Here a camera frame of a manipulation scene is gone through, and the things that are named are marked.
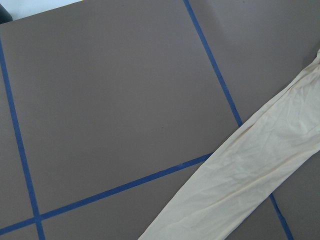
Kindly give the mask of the cream yellow long-sleeve shirt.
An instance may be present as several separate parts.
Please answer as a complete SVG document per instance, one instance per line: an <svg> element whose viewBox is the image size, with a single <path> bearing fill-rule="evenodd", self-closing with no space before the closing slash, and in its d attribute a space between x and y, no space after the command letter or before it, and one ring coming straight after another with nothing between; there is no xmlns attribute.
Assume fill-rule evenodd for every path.
<svg viewBox="0 0 320 240"><path fill-rule="evenodd" d="M319 149L316 57L195 171L141 239L226 239Z"/></svg>

